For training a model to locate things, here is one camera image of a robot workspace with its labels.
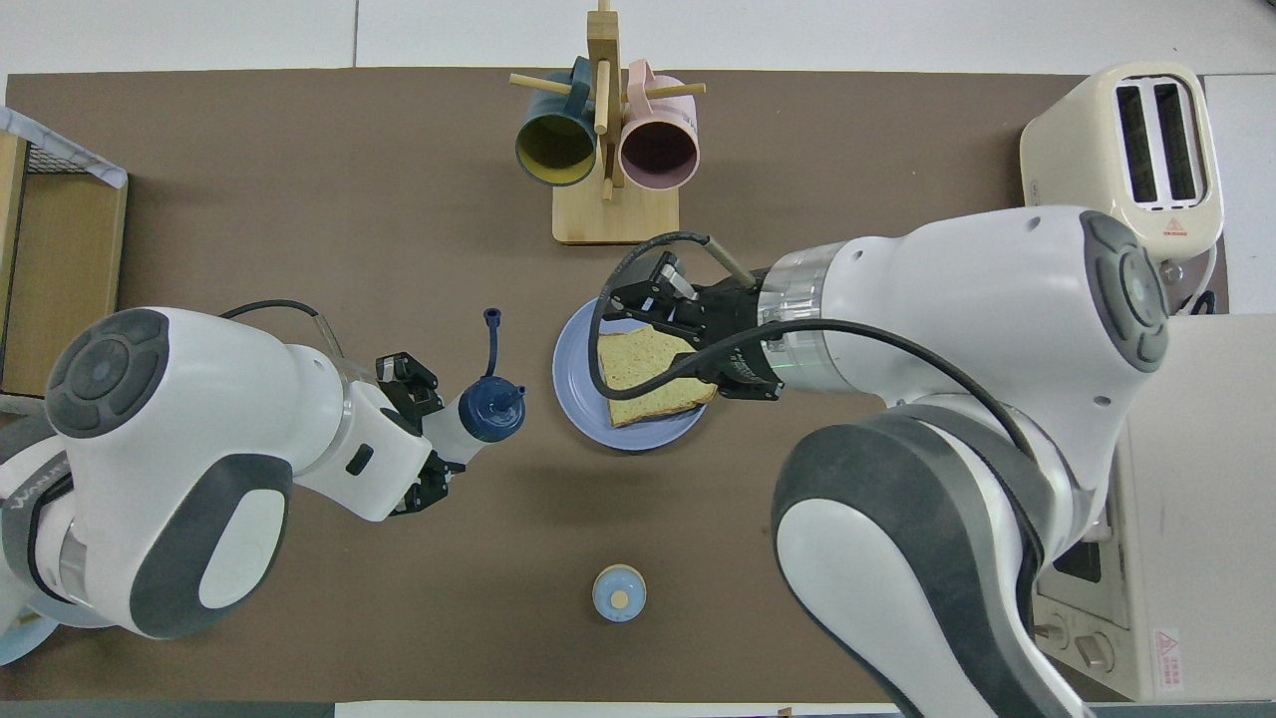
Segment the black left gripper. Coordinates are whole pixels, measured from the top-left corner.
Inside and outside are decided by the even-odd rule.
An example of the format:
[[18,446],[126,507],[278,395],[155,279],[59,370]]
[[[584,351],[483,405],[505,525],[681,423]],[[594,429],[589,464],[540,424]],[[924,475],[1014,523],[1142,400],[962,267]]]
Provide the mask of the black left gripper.
[[392,403],[382,408],[387,420],[382,435],[383,478],[419,480],[396,505],[396,517],[424,511],[450,494],[450,477],[456,473],[450,460],[430,457],[433,445],[419,423],[410,420],[443,409],[438,377],[412,355],[396,353],[376,360],[376,381]]

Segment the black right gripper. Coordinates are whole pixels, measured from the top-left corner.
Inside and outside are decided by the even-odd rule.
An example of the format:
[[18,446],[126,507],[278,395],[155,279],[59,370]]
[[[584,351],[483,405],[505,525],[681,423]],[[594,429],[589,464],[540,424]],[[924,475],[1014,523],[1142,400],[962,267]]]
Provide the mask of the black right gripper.
[[760,318],[764,270],[744,286],[729,277],[712,284],[688,281],[681,259],[662,251],[652,260],[648,282],[628,283],[609,292],[604,321],[633,319],[657,332],[688,342],[675,351],[675,377],[716,386],[717,394],[740,400],[777,400],[783,389],[778,372],[763,355],[760,335],[746,339]]

